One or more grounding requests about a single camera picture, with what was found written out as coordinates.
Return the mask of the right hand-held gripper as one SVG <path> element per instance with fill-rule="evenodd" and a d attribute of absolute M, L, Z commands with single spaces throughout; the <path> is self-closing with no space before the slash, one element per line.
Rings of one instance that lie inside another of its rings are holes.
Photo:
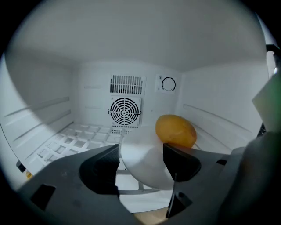
<path fill-rule="evenodd" d="M 281 131 L 281 75 L 274 74 L 252 100 L 268 132 Z"/>

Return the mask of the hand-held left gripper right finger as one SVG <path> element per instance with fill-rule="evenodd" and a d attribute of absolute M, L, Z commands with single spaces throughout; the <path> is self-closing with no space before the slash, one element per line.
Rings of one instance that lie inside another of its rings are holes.
<path fill-rule="evenodd" d="M 164 225 L 217 225 L 233 183 L 231 157 L 164 144 L 163 161 L 174 180 Z"/>

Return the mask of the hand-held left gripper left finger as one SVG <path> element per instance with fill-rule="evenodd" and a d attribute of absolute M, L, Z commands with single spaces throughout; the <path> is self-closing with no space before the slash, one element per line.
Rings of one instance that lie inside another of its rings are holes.
<path fill-rule="evenodd" d="M 119 145 L 57 159 L 18 191 L 49 225 L 138 225 L 122 205 L 115 184 Z"/>

